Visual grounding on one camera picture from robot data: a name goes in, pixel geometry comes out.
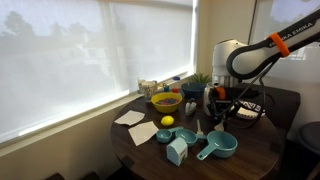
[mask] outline light blue container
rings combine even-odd
[[[176,137],[181,137],[187,143],[188,147],[193,146],[198,139],[207,139],[206,135],[196,134],[189,129],[179,129],[175,135]]]
[[[180,166],[187,157],[188,146],[181,137],[177,137],[167,145],[167,158],[175,165]]]
[[[206,146],[197,158],[205,159],[210,153],[220,158],[228,158],[234,154],[238,146],[237,139],[225,131],[211,131],[208,136],[208,146]]]
[[[171,129],[159,129],[156,133],[157,140],[161,143],[167,143],[171,140],[172,133],[179,130],[179,129],[183,129],[183,127],[178,126],[178,127],[171,128]]]

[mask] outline window blind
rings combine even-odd
[[[195,6],[0,0],[0,142],[192,71]]]

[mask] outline red object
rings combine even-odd
[[[227,98],[226,91],[223,87],[220,87],[220,86],[215,87],[215,90],[218,91],[218,93],[219,93],[219,99],[226,99]]]
[[[172,92],[179,93],[179,89],[178,88],[172,88]]]

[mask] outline lemon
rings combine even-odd
[[[164,116],[161,120],[161,124],[164,126],[170,126],[174,122],[172,116]]]

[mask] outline white wall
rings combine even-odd
[[[59,172],[73,180],[90,171],[108,177],[121,166],[110,141],[110,127],[119,109],[2,156],[0,179],[44,179]]]
[[[214,46],[224,40],[247,43],[254,0],[200,0],[197,71],[212,74]]]

